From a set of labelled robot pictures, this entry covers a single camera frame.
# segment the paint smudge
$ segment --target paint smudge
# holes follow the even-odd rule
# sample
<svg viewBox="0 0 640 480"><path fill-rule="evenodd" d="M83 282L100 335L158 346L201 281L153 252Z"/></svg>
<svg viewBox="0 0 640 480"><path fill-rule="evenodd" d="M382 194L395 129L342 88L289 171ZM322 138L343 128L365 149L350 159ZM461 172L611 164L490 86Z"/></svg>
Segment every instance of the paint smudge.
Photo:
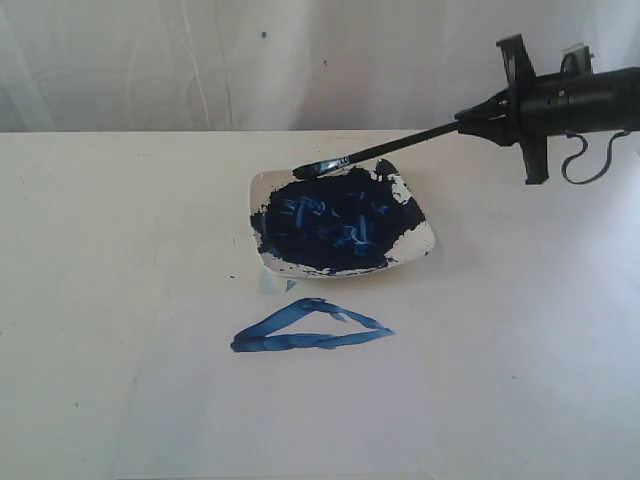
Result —
<svg viewBox="0 0 640 480"><path fill-rule="evenodd" d="M346 322L344 316L347 316L368 330L341 336L322 333L267 336L288 327L313 312L327 313L334 320L341 322ZM280 351L313 347L331 350L345 345L370 342L389 335L395 335L395 332L371 317L328 303L323 298L301 298L238 333L231 342L231 349L234 352Z"/></svg>
<svg viewBox="0 0 640 480"><path fill-rule="evenodd" d="M425 221L413 197L398 196L399 178L380 160L373 173L355 167L288 183L251 216L259 252L331 274L388 266L396 240Z"/></svg>

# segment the blue paint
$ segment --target blue paint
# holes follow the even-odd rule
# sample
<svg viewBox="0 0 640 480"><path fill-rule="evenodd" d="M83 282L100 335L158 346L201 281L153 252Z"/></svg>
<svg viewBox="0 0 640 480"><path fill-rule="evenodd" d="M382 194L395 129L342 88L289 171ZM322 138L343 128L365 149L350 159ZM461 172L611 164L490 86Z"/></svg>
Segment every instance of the blue paint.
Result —
<svg viewBox="0 0 640 480"><path fill-rule="evenodd" d="M386 160L368 170L294 181L269 197L251 216L260 253L330 273L384 268L387 252L407 230L425 220L413 198L393 196L398 171Z"/></svg>
<svg viewBox="0 0 640 480"><path fill-rule="evenodd" d="M297 322L313 312L328 313L335 320L345 322L343 315L355 320L368 331L348 335L329 335L322 333L294 333L272 335L282 328ZM234 352L262 352L291 350L293 348L334 349L345 345L358 345L377 338L395 335L393 330L384 327L371 317L346 310L323 298L301 298L292 304L269 315L263 321L241 331L231 342Z"/></svg>

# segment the black cylinder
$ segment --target black cylinder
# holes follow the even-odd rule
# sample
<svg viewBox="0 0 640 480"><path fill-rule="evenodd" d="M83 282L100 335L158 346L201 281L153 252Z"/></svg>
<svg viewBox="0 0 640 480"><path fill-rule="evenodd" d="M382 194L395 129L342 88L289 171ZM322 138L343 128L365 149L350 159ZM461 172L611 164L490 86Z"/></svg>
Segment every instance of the black cylinder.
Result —
<svg viewBox="0 0 640 480"><path fill-rule="evenodd" d="M640 130L640 68L541 82L520 103L525 135Z"/></svg>

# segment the paint dish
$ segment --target paint dish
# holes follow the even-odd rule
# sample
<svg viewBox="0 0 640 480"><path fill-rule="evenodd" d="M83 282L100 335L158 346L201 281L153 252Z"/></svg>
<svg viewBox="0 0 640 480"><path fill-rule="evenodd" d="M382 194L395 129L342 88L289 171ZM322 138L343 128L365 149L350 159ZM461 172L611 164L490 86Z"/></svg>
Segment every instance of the paint dish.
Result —
<svg viewBox="0 0 640 480"><path fill-rule="evenodd" d="M287 277L346 277L425 255L435 236L387 160L313 180L291 171L254 177L251 225L267 268Z"/></svg>

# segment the white table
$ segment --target white table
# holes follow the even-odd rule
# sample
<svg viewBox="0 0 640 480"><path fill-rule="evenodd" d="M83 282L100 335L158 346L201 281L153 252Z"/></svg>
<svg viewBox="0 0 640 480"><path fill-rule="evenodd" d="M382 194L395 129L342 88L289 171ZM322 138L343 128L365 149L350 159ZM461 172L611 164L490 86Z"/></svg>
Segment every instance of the white table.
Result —
<svg viewBox="0 0 640 480"><path fill-rule="evenodd" d="M110 478L157 312L173 296L258 289L251 177L404 133L0 135L0 477ZM575 147L552 141L542 187L524 186L517 148L470 137L388 156L436 248L323 284L407 285L440 428L435 477L640 477L638 139L583 188L559 178Z"/></svg>

